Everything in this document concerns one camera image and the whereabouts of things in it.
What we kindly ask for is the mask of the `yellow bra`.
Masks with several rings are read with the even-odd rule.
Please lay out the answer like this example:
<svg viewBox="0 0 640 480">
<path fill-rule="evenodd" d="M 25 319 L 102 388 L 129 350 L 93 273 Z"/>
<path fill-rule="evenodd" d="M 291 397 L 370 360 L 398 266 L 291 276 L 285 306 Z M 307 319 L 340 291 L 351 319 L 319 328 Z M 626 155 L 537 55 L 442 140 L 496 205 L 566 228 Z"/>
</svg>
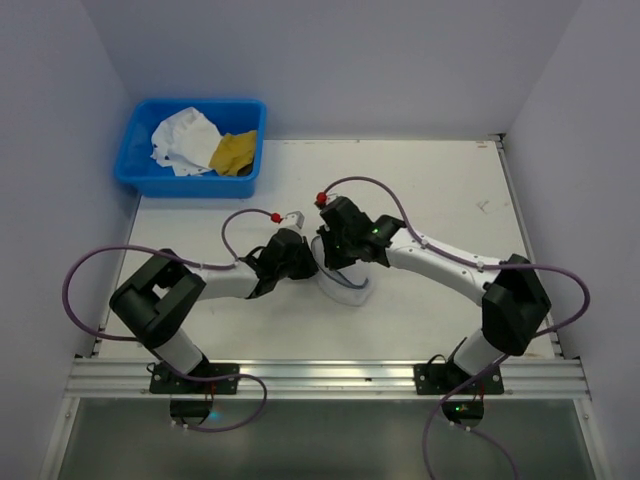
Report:
<svg viewBox="0 0 640 480">
<path fill-rule="evenodd" d="M 247 176 L 253 168 L 257 148 L 257 131 L 225 134 L 212 154 L 209 168 L 218 176 Z"/>
</svg>

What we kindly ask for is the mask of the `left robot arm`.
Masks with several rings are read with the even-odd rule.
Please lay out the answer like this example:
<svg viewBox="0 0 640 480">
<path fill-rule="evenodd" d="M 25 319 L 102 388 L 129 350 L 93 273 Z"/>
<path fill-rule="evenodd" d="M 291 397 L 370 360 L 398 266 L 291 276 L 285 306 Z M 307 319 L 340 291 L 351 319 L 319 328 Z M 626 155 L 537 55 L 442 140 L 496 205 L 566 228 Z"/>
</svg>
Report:
<svg viewBox="0 0 640 480">
<path fill-rule="evenodd" d="M 307 280 L 318 272 L 309 243 L 290 228 L 280 228 L 267 245 L 228 268 L 203 273 L 178 260 L 170 249 L 153 255 L 111 296 L 113 313 L 156 358 L 175 374 L 202 378 L 206 355 L 182 328 L 194 305 L 218 298 L 256 299 L 281 280 Z"/>
</svg>

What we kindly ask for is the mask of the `white bra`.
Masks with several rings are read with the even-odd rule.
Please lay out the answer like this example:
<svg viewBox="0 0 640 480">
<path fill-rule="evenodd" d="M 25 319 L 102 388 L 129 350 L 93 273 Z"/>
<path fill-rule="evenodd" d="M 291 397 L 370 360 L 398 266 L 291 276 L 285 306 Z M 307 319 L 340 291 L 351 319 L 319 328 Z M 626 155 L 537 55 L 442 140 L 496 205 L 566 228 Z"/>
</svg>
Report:
<svg viewBox="0 0 640 480">
<path fill-rule="evenodd" d="M 160 122 L 151 135 L 150 158 L 177 177 L 202 175 L 212 170 L 209 164 L 221 140 L 217 126 L 188 107 Z"/>
</svg>

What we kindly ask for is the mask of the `white mesh laundry bag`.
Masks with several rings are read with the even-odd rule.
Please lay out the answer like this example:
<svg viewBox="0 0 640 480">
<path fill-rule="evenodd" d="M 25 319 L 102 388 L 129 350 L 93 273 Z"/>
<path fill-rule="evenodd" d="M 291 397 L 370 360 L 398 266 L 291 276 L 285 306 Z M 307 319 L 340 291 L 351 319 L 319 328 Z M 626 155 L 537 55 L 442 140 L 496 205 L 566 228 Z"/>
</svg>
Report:
<svg viewBox="0 0 640 480">
<path fill-rule="evenodd" d="M 316 280 L 324 294 L 342 305 L 362 306 L 374 291 L 369 265 L 357 261 L 354 265 L 330 270 L 325 265 L 324 246 L 319 236 L 313 238 L 310 248 L 318 268 Z"/>
</svg>

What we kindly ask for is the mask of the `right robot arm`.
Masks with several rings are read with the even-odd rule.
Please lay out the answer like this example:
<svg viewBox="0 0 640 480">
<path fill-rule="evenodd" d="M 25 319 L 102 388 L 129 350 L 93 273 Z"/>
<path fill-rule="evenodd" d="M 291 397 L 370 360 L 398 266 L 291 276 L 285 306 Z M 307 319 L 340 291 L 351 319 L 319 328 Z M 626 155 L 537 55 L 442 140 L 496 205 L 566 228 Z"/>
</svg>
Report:
<svg viewBox="0 0 640 480">
<path fill-rule="evenodd" d="M 316 197 L 323 225 L 317 230 L 325 267 L 338 271 L 358 262 L 408 271 L 448 287 L 481 309 L 481 327 L 447 360 L 460 377 L 479 374 L 504 355 L 527 350 L 551 301 L 529 260 L 473 255 L 414 234 L 405 220 L 371 220 L 347 197 Z"/>
</svg>

